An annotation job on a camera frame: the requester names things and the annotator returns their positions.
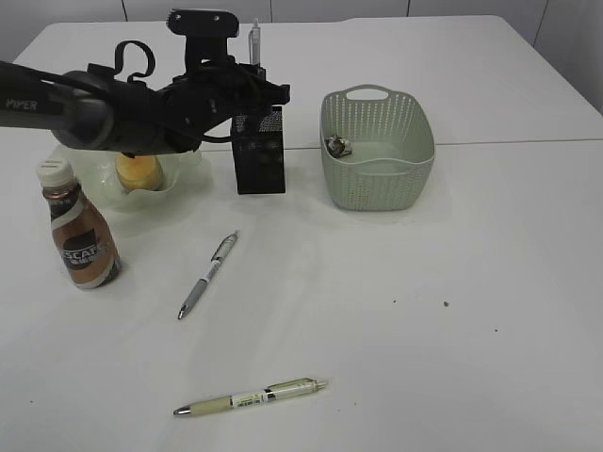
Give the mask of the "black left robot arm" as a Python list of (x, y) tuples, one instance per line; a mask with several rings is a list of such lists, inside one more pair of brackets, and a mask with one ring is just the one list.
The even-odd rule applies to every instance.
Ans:
[(43, 129), (64, 146), (128, 157), (186, 153), (213, 141), (209, 131), (239, 115), (262, 117), (290, 100), (288, 85), (275, 85), (258, 68), (236, 62), (224, 39), (189, 38), (183, 74), (163, 89), (144, 82), (155, 56), (142, 41), (145, 72), (117, 79), (126, 41), (112, 67), (90, 64), (63, 75), (3, 62), (1, 124)]

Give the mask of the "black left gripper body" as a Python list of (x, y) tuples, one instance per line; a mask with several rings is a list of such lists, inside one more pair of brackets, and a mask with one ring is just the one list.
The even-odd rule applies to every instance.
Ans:
[(230, 141), (208, 133), (237, 116), (261, 118), (290, 102), (288, 84), (271, 83), (259, 67), (233, 59), (203, 62), (174, 77), (159, 94), (159, 123), (199, 141)]

